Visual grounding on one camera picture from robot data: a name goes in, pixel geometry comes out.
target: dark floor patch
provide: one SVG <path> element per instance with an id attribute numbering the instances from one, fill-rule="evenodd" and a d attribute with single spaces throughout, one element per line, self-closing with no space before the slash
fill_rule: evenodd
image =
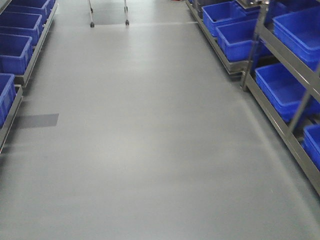
<path id="1" fill-rule="evenodd" d="M 12 129 L 30 129 L 55 127 L 58 123 L 59 113 L 17 116 L 13 122 Z"/>

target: shelf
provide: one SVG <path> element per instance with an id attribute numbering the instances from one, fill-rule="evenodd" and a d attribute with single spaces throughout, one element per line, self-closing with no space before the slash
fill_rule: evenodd
<path id="1" fill-rule="evenodd" d="M 22 101 L 22 87 L 21 85 L 15 85 L 15 91 L 16 91 L 16 96 L 15 99 L 12 103 L 12 106 L 10 108 L 10 111 L 8 113 L 8 116 L 6 117 L 6 120 L 0 129 L 0 153 L 5 145 L 6 139 L 8 137 L 8 134 L 10 132 L 10 129 L 12 127 L 12 124 L 15 120 L 15 117 L 17 115 L 18 109 L 20 107 L 21 101 Z"/>
<path id="2" fill-rule="evenodd" d="M 250 74 L 248 74 L 246 78 L 246 86 L 251 91 L 252 95 L 259 103 L 260 107 L 265 112 L 272 125 L 291 151 L 292 155 L 302 168 L 307 178 L 310 180 L 316 192 L 320 195 L 320 171 L 314 165 L 294 134 L 289 131 L 287 124 L 282 120 L 278 112 L 269 102 L 268 98 L 265 96 Z"/>
<path id="3" fill-rule="evenodd" d="M 192 13 L 192 16 L 198 22 L 202 32 L 204 33 L 204 35 L 206 36 L 207 40 L 211 44 L 211 46 L 212 46 L 213 50 L 215 51 L 216 55 L 221 60 L 223 66 L 226 69 L 226 71 L 228 72 L 228 74 L 235 75 L 235 74 L 241 73 L 246 68 L 246 66 L 248 65 L 248 61 L 247 60 L 243 60 L 243 61 L 229 62 L 227 57 L 225 56 L 224 52 L 219 47 L 219 45 L 217 43 L 217 39 L 214 38 L 211 35 L 209 30 L 207 29 L 207 27 L 203 23 L 202 19 L 198 16 L 197 11 L 193 8 L 192 4 L 189 2 L 189 0 L 186 0 L 185 3 L 189 7 L 189 9 L 190 9 L 190 11 Z"/>
<path id="4" fill-rule="evenodd" d="M 303 61 L 285 46 L 269 29 L 263 27 L 260 38 L 272 54 L 320 102 L 320 78 Z"/>
<path id="5" fill-rule="evenodd" d="M 57 11 L 57 8 L 58 8 L 58 1 L 55 1 L 55 4 L 52 8 L 52 11 L 51 11 L 51 13 L 50 13 L 45 25 L 44 25 L 43 32 L 40 36 L 40 39 L 39 39 L 39 41 L 33 51 L 33 55 L 31 57 L 29 64 L 28 64 L 28 67 L 26 68 L 24 75 L 16 75 L 15 76 L 15 79 L 14 79 L 15 84 L 22 85 L 24 88 L 27 86 L 29 79 L 30 79 L 30 76 L 32 74 L 32 71 L 34 70 L 34 67 L 36 65 L 41 48 L 46 40 L 46 36 L 49 32 L 49 28 L 53 22 L 54 17 L 55 17 L 55 13 Z"/>
<path id="6" fill-rule="evenodd" d="M 0 14 L 6 9 L 6 7 L 11 3 L 11 0 L 0 0 Z"/>
<path id="7" fill-rule="evenodd" d="M 257 3 L 254 3 L 254 4 L 248 4 L 246 3 L 247 0 L 236 0 L 238 4 L 241 5 L 241 7 L 243 7 L 244 9 L 252 9 L 252 8 L 255 8 L 255 7 L 258 7 L 261 5 L 261 1 L 257 2 Z"/>

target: gray floor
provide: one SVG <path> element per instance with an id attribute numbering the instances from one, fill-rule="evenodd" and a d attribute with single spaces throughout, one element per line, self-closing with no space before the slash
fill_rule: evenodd
<path id="1" fill-rule="evenodd" d="M 320 201 L 184 2 L 61 1 L 0 168 L 2 240 L 318 240 Z"/>

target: metal shelving rack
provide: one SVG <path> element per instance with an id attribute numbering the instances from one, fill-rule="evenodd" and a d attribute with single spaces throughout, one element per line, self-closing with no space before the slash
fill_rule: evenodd
<path id="1" fill-rule="evenodd" d="M 44 25 L 43 32 L 39 38 L 39 41 L 38 41 L 35 49 L 33 50 L 33 54 L 30 59 L 30 62 L 28 64 L 28 67 L 26 68 L 24 75 L 16 75 L 15 76 L 15 79 L 14 79 L 15 84 L 20 84 L 24 88 L 27 86 L 29 79 L 30 79 L 30 76 L 32 74 L 32 71 L 34 70 L 34 67 L 36 65 L 41 48 L 46 40 L 46 36 L 49 32 L 49 28 L 53 22 L 54 17 L 55 17 L 55 13 L 57 11 L 57 8 L 58 8 L 58 1 L 55 1 L 54 6 L 51 10 L 51 13 L 50 13 L 45 25 Z"/>
<path id="2" fill-rule="evenodd" d="M 320 171 L 314 165 L 299 142 L 295 134 L 297 123 L 307 106 L 311 96 L 320 102 L 320 65 L 316 72 L 312 71 L 305 65 L 289 48 L 287 48 L 273 33 L 271 27 L 265 26 L 267 15 L 272 12 L 269 0 L 263 0 L 258 22 L 255 27 L 253 46 L 250 53 L 246 70 L 241 78 L 241 86 L 244 90 L 249 89 L 262 110 L 265 112 L 274 128 L 289 148 L 290 152 L 310 180 L 314 189 L 320 195 Z M 263 91 L 258 87 L 254 71 L 259 59 L 259 52 L 263 43 L 272 52 L 272 54 L 293 74 L 296 79 L 305 87 L 306 91 L 302 98 L 301 104 L 297 109 L 293 119 L 286 124 L 280 117 L 276 109 L 270 103 Z"/>
<path id="3" fill-rule="evenodd" d="M 205 26 L 204 22 L 202 19 L 198 16 L 197 11 L 193 8 L 192 4 L 189 2 L 189 0 L 186 0 L 186 5 L 189 7 L 192 16 L 194 19 L 198 22 L 202 32 L 206 36 L 207 40 L 211 44 L 213 50 L 215 51 L 216 55 L 219 57 L 221 60 L 224 68 L 230 75 L 236 75 L 241 73 L 248 65 L 247 60 L 243 61 L 236 61 L 236 62 L 230 62 L 228 61 L 227 57 L 225 56 L 224 52 L 221 50 L 221 48 L 218 45 L 217 38 L 213 37 L 207 27 Z"/>
<path id="4" fill-rule="evenodd" d="M 2 128 L 0 129 L 0 153 L 2 152 L 2 149 L 5 145 L 6 140 L 7 140 L 8 134 L 11 130 L 12 124 L 14 123 L 18 109 L 19 109 L 20 104 L 22 102 L 22 98 L 23 98 L 22 86 L 15 85 L 15 92 L 16 92 L 16 96 L 14 98 L 14 101 L 12 103 L 10 111 L 9 111 L 8 115 L 6 116 L 6 119 L 5 119 L 5 122 L 2 126 Z"/>

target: aisle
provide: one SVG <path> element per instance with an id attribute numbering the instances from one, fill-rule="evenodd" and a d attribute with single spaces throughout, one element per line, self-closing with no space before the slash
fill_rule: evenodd
<path id="1" fill-rule="evenodd" d="M 2 240 L 318 240 L 319 197 L 184 2 L 60 1 L 0 156 Z"/>

